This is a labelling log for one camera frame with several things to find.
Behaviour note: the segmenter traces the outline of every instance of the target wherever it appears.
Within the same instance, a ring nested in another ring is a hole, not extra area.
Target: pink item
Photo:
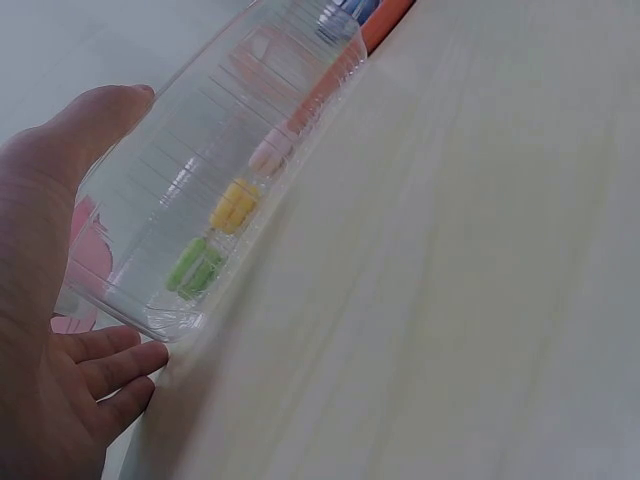
[[[86,265],[95,278],[90,278],[89,284],[96,284],[96,288],[100,288],[97,278],[108,278],[113,269],[113,256],[109,246],[103,239],[106,232],[105,228],[100,224],[100,217],[91,218],[95,211],[95,202],[85,197],[82,199],[73,212],[71,219],[71,236],[70,244],[76,241],[80,232],[82,232],[88,221],[91,224],[86,227],[80,243],[78,243],[73,252],[73,258]],[[82,333],[90,331],[96,323],[98,311],[92,307],[90,312],[81,318],[75,317],[56,317],[51,319],[51,329],[55,333]]]

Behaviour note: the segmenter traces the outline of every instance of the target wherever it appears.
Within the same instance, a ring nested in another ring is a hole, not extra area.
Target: light wood surface
[[[629,0],[419,0],[122,478],[637,478],[638,45]]]

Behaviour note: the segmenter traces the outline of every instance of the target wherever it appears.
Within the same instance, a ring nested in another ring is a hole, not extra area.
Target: hand
[[[0,478],[100,478],[151,398],[146,375],[167,362],[128,327],[49,327],[78,185],[152,100],[146,86],[98,88],[0,148]]]

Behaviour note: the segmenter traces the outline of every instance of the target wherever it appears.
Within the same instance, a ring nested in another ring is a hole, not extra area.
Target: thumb
[[[36,170],[75,193],[93,163],[144,116],[153,97],[146,85],[89,90],[44,125],[13,137],[0,149],[0,165]]]
[[[0,147],[0,343],[8,329],[27,341],[48,332],[78,185],[152,101],[146,86],[97,88]]]

